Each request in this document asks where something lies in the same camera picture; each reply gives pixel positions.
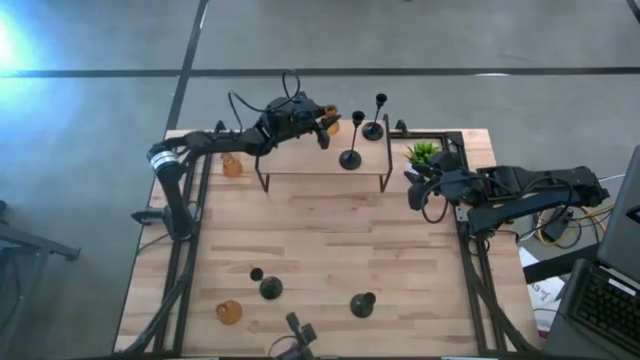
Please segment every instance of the wooden tabletop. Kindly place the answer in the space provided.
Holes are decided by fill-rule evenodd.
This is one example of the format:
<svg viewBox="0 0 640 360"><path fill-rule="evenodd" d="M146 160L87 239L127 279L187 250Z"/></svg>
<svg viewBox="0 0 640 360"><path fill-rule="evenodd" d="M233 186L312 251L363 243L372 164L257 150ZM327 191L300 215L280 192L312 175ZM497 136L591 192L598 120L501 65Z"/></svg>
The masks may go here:
<svg viewBox="0 0 640 360"><path fill-rule="evenodd" d="M495 165L488 131L461 131L470 167ZM277 338L290 333L285 321L289 312L315 328L318 340L311 348L316 356L476 354L453 215L428 224L407 204L404 154L415 141L392 140L394 172L385 193L363 188L358 176L290 175L273 179L267 194L254 174L253 158L238 154L244 173L227 178L216 156L183 354L264 356ZM151 205L162 204L156 184ZM431 198L427 213L435 218L442 206L442 197ZM146 227L141 245L163 233L161 225ZM116 349L129 345L157 310L169 253L170 240L163 240L137 257ZM489 258L500 305L537 345L513 237L498 233L492 238ZM280 298L267 301L259 295L259 284L249 278L254 267L282 280ZM374 312L367 319L356 318L349 301L368 291L377 296ZM226 300L243 307L235 325L216 319L216 305ZM175 317L170 321L168 346Z"/></svg>
<svg viewBox="0 0 640 360"><path fill-rule="evenodd" d="M387 135L377 141L362 136L364 121L356 131L354 150L360 153L362 164L356 170L345 170L338 163L340 154L351 149L353 122L338 120L340 131L331 136L328 149L322 150L315 135L302 136L297 141L278 145L269 155L260 158L260 172L264 174L370 174L383 175L389 171Z"/></svg>

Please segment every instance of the concrete floor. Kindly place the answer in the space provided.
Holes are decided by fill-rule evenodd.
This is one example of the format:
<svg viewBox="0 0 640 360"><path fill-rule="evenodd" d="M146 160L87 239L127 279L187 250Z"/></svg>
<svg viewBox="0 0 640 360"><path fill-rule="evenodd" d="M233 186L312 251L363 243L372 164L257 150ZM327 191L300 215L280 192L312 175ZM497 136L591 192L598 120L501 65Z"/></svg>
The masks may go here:
<svg viewBox="0 0 640 360"><path fill-rule="evenodd" d="M0 71L180 69L198 0L0 1ZM640 66L623 0L211 0L193 67ZM412 127L489 128L499 163L624 172L640 143L640 75L315 77L343 114L377 92ZM82 247L54 259L12 359L110 352L177 78L0 78L0 198L20 228ZM177 127L233 126L226 91L254 104L277 78L191 79ZM240 110L245 125L254 113ZM607 184L617 191L620 181ZM541 257L557 254L537 249Z"/></svg>

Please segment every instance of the cable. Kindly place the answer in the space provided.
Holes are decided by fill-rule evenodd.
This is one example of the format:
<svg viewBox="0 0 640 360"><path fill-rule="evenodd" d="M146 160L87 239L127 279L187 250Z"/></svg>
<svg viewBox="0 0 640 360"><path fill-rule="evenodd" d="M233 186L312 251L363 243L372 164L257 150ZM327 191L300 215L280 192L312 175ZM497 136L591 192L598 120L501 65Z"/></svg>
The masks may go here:
<svg viewBox="0 0 640 360"><path fill-rule="evenodd" d="M285 335L285 336L281 336L278 339L276 339L276 341L273 342L273 344L271 344L271 347L269 348L269 352L267 352L267 356L271 357L271 351L273 351L273 347L276 346L276 344L278 344L280 341L284 340L284 339L295 339L296 337L293 335Z"/></svg>
<svg viewBox="0 0 640 360"><path fill-rule="evenodd" d="M591 224L591 225L583 225L583 226L587 227L587 226L596 226L596 225L602 224L602 223L603 223L603 222L604 222L604 221L605 221L609 216L611 216L611 212L612 212L612 210L609 210L609 212L607 213L607 215L605 215L602 219L598 219L598 221L597 221L597 222L596 222L596 221L594 221L594 223L593 223L593 224Z"/></svg>
<svg viewBox="0 0 640 360"><path fill-rule="evenodd" d="M576 246L576 245L578 244L578 242L580 242L580 238L582 238L582 225L578 224L578 226L579 226L579 227L578 227L578 235L576 236L576 239L575 239L575 240L573 240L573 242L572 242L571 244L569 244L569 245L567 245L567 246L560 245L560 244L559 244L560 239L558 239L558 240L557 240L555 243L553 243L553 244L554 244L555 246L559 247L560 249L563 249L563 250L569 250L569 249L571 249L572 247Z"/></svg>
<svg viewBox="0 0 640 360"><path fill-rule="evenodd" d="M588 219L590 217L594 217L594 216L597 216L597 215L604 214L607 211L613 209L614 206L615 206L615 204L607 205L607 206L603 207L602 209L598 209L598 210L595 210L595 211L589 211L589 210L587 210L586 208L583 207L583 208L581 208L581 210L582 210L582 212L585 213L585 216L583 216L581 218L573 219L573 221L580 221L580 220Z"/></svg>
<svg viewBox="0 0 640 360"><path fill-rule="evenodd" d="M505 229L505 230L496 230L495 232L506 232L506 233L510 233L510 234L515 235L515 236L516 236L516 239L515 239L516 244L517 244L517 243L519 243L519 242L521 241L521 239L520 239L520 234L518 234L516 231L513 231L513 230L506 230L506 229Z"/></svg>
<svg viewBox="0 0 640 360"><path fill-rule="evenodd" d="M287 89L287 74L290 73L286 71L282 73L282 88L284 89L284 94L287 98L290 98L291 96L289 96L289 90Z"/></svg>
<svg viewBox="0 0 640 360"><path fill-rule="evenodd" d="M613 175L613 176L609 176L609 177L606 177L606 178L598 179L598 181L599 182L605 182L605 181L617 179L617 178L620 178L620 177L624 177L625 175L627 175L627 174L624 173L624 174Z"/></svg>
<svg viewBox="0 0 640 360"><path fill-rule="evenodd" d="M582 330L580 330L580 328L578 328L577 326L575 326L574 322L572 320L570 320L569 318L567 318L563 313L558 312L558 310L552 310L552 309L544 309L544 308L535 308L533 309L534 312L536 311L548 311L548 312L552 312L554 314L560 315L560 317L562 317L568 324L569 326L571 326L575 331L577 331L580 335L582 335L582 337L585 338L585 340L588 340L591 344L594 344L595 346L597 346L599 349L604 350L607 354L611 355L614 359L618 359L620 360L620 358L614 354L613 352L611 352L611 350L605 348L604 346L598 344L597 341L591 341L591 337L587 336Z"/></svg>
<svg viewBox="0 0 640 360"><path fill-rule="evenodd" d="M288 104L291 101L293 101L293 99L295 99L295 97L298 96L298 94L300 93L300 86L301 86L301 84L300 84L300 76L298 76L298 74L296 74L296 72L293 71L293 70L287 70L287 71L288 71L289 74L291 74L291 75L296 77L296 91L292 96L289 96L287 98L287 100L283 101L282 103L280 103L280 104L278 104L278 105L276 105L274 107L270 107L270 108L264 109L264 110L263 109L258 109L255 106L249 104L245 99L240 97L240 95L236 94L234 91L229 91L229 96L233 95L236 99L238 99L238 101L240 101L242 103L242 105L248 107L249 109L251 109L251 110L253 110L255 112L259 112L259 113L263 113L264 114L264 113L267 113L267 112L270 112L270 111L278 110L281 107L283 107L286 104ZM287 72L285 71L283 73L283 80L282 80L283 84L285 83L284 82L284 78L285 78L286 74L287 74ZM285 85L284 88L285 88L285 92L289 93L289 91L287 90L286 85Z"/></svg>
<svg viewBox="0 0 640 360"><path fill-rule="evenodd" d="M429 224L437 224L439 222L441 222L444 217L447 215L447 209L449 208L449 202L447 201L447 199L444 199L444 208L442 209L442 214L440 214L440 217L435 219L435 220L431 220L429 219L429 217L427 216L427 212L424 210L427 207L427 204L424 204L422 206L422 209L420 209L422 211L422 217L429 223Z"/></svg>
<svg viewBox="0 0 640 360"><path fill-rule="evenodd" d="M231 97L232 93L234 93L234 92L233 91L229 91L227 93L227 98L229 99L229 106L231 106L231 110L233 111L233 115L235 115L236 121L240 125L240 134L242 134L242 131L244 130L244 126L242 125L242 120L240 120L240 116L238 116L238 111L236 110L236 105L233 103L233 98Z"/></svg>
<svg viewBox="0 0 640 360"><path fill-rule="evenodd" d="M445 199L444 201L444 208L442 209L442 214L440 214L440 217L435 219L435 220L431 220L429 219L429 217L427 216L427 212L425 210L425 207L427 206L427 198L429 197L429 194L431 193L431 191L433 189L435 189L436 187L442 186L442 185L446 185L446 184L452 184L452 183L457 183L457 182L463 182L463 181L468 181L469 179L480 179L480 180L488 180L491 183L497 184L498 186L502 187L504 190L508 191L509 193L513 194L513 191L511 191L508 187L506 187L504 184L500 183L499 181L492 179L492 178L488 178L488 177L484 177L484 176L470 176L468 178L464 178L464 179L454 179L454 180L448 180L448 181L440 181L436 184L431 185L429 188L427 188L427 190L424 192L424 195L422 195L422 217L425 219L426 222L430 223L430 224L437 224L439 222L441 222L444 217L447 214L447 209L449 208L449 202L447 201L447 199Z"/></svg>
<svg viewBox="0 0 640 360"><path fill-rule="evenodd" d="M158 237L158 238L156 238L156 239L154 239L154 240L152 240L152 241L150 241L150 242L148 242L148 243L146 243L146 244L142 245L142 246L138 249L138 252L136 253L136 255L140 255L140 253L142 252L142 250L144 250L144 249L148 248L149 246L151 246L151 245L153 245L153 244L157 243L158 241L160 241L160 240L162 240L162 239L166 238L167 236L169 236L169 233L166 233L166 234L164 234L164 235L162 235L162 236L160 236L160 237Z"/></svg>
<svg viewBox="0 0 640 360"><path fill-rule="evenodd" d="M555 181L559 181L559 182L563 183L567 187L567 189L569 189L569 197L568 197L567 201L565 202L564 207L562 208L562 211L558 212L558 214L555 217L552 217L552 219L550 219L546 223L544 223L544 224L536 227L535 229L533 229L532 231L534 231L534 232L537 232L540 229L544 229L548 224L560 219L560 217L562 217L562 215L564 215L564 213L567 212L567 209L569 209L569 205L571 204L571 199L573 198L573 188L571 187L571 184L569 184L565 180L554 178L554 177L551 177L551 176L545 176L545 177L538 178L536 180L532 180L531 182L529 182L529 184L527 184L527 186L525 186L525 190L522 193L526 194L528 192L528 189L530 187L532 187L535 183L538 183L538 182L540 182L542 180L551 180L551 179L554 179Z"/></svg>
<svg viewBox="0 0 640 360"><path fill-rule="evenodd" d="M13 314L15 314L16 309L18 308L18 303L20 303L20 294L22 293L22 286L20 285L20 276L18 275L18 264L16 262L16 259L13 256L9 256L9 261L11 261L11 263L13 264L13 278L16 281L16 301L13 303L13 307L11 308L9 315L7 315L6 319L4 319L2 325L0 326L0 335L4 333L7 325L9 325L9 321L11 321L11 319L13 318Z"/></svg>
<svg viewBox="0 0 640 360"><path fill-rule="evenodd" d="M589 216L589 214L591 214L591 212L589 210L587 210L585 207L580 207L580 210L582 210L582 212L586 215ZM598 233L598 229L596 228L596 222L595 220L593 220L593 218L596 218L596 220L598 220L598 225L600 225L600 228L602 229L602 233L604 235L605 230L607 229L601 222L600 219L597 216L589 216L588 219L589 221L591 221L591 225L593 226L593 234L596 238L596 243L600 242L600 234Z"/></svg>

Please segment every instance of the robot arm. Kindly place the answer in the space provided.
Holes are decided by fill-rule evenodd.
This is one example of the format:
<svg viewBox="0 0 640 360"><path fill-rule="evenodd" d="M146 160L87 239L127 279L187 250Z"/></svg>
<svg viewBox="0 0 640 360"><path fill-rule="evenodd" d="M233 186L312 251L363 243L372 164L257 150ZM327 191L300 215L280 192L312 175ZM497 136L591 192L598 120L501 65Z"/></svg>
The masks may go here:
<svg viewBox="0 0 640 360"><path fill-rule="evenodd" d="M255 125L243 132L194 131L153 145L147 159L167 198L164 221L172 238L186 239L192 234L193 216L182 200L178 186L186 172L186 163L214 153L244 152L264 156L283 141L313 132L320 147L326 149L329 147L327 129L340 118L336 111L335 106L318 106L301 91L291 101L287 98L273 100ZM186 151L182 161L177 153L179 147L185 147Z"/></svg>
<svg viewBox="0 0 640 360"><path fill-rule="evenodd" d="M495 166L474 173L462 169L457 154L446 151L434 155L418 175L405 172L405 176L412 183L408 195L413 210L422 209L432 192L454 206L470 206L467 219L471 235L560 205L597 206L609 197L595 174L584 166L550 171Z"/></svg>

